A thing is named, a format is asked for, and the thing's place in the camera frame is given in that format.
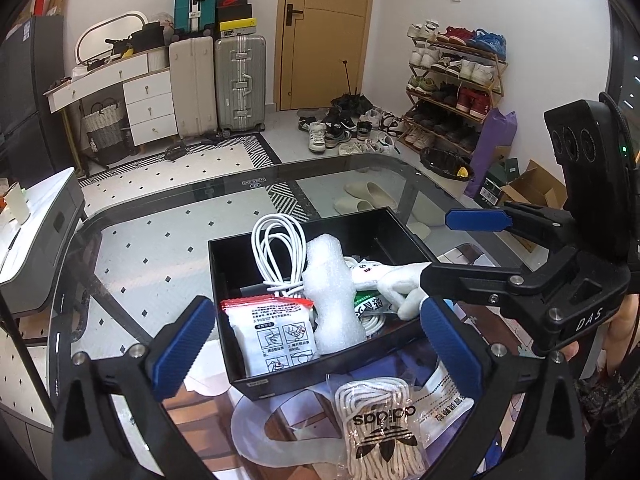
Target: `open black box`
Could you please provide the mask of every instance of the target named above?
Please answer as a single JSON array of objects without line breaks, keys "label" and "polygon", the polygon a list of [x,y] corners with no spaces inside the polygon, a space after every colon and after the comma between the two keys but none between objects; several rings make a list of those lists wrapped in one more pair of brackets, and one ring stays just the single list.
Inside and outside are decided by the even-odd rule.
[{"label": "open black box", "polygon": [[[306,239],[329,233],[342,245],[345,256],[357,255],[387,265],[436,261],[436,256],[413,235],[389,208],[304,222]],[[290,273],[289,253],[282,244],[272,250],[283,276]],[[266,294],[255,265],[251,233],[209,242],[213,298],[226,374],[232,386],[251,400],[284,394],[321,383],[328,373],[348,373],[424,337],[420,319],[387,322],[382,333],[335,354],[308,363],[254,377],[246,377],[244,360],[234,330],[220,303],[229,298]]]}]

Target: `purple bag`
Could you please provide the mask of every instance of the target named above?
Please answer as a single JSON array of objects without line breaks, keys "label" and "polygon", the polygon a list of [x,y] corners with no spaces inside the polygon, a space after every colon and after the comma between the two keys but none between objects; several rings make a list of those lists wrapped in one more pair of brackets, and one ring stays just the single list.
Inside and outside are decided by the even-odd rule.
[{"label": "purple bag", "polygon": [[517,129],[516,112],[511,112],[504,116],[498,108],[492,108],[489,111],[482,126],[478,146],[471,159],[471,168],[474,170],[474,176],[466,185],[465,195],[471,198],[476,196],[484,182],[484,176],[489,171],[494,160],[495,147],[511,146]]}]

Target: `refrigerator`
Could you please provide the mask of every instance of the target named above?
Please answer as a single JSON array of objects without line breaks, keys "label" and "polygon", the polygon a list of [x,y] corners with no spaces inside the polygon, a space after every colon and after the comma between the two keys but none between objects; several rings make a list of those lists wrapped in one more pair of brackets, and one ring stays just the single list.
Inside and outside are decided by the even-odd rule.
[{"label": "refrigerator", "polygon": [[31,187],[74,165],[60,113],[44,97],[65,76],[62,16],[33,16],[0,45],[2,173]]}]

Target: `glass table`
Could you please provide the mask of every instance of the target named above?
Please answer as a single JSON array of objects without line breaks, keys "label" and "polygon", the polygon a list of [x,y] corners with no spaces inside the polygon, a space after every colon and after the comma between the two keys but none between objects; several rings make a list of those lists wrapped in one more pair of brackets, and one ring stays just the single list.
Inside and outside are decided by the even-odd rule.
[{"label": "glass table", "polygon": [[[47,379],[54,405],[68,384],[73,354],[122,355],[137,342],[149,343],[194,296],[212,297],[208,240],[250,232],[258,218],[273,212],[300,221],[336,216],[334,201],[346,195],[345,184],[359,181],[385,189],[398,202],[402,222],[426,221],[431,233],[424,243],[443,261],[472,264],[484,258],[485,265],[522,265],[492,233],[450,231],[444,212],[461,205],[422,172],[390,156],[279,164],[162,190],[97,212],[71,240],[49,330]],[[522,350],[495,314],[485,307],[468,309],[459,316],[480,325],[491,317],[484,325],[494,330],[492,342]],[[326,387],[251,402],[230,387],[217,338],[214,330],[206,370],[164,402],[209,469],[219,478],[333,479],[342,440]],[[404,350],[420,355],[425,381],[436,365],[426,346],[417,342]],[[407,366],[399,356],[385,359]],[[114,405],[141,464],[158,471],[126,402],[114,397]],[[437,453],[438,446],[430,449]]]}]

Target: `beige suitcase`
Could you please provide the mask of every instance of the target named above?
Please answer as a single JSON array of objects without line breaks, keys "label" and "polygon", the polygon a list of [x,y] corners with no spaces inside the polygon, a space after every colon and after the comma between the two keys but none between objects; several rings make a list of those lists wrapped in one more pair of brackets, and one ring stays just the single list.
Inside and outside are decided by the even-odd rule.
[{"label": "beige suitcase", "polygon": [[175,122],[182,138],[217,131],[213,38],[191,38],[169,46]]}]

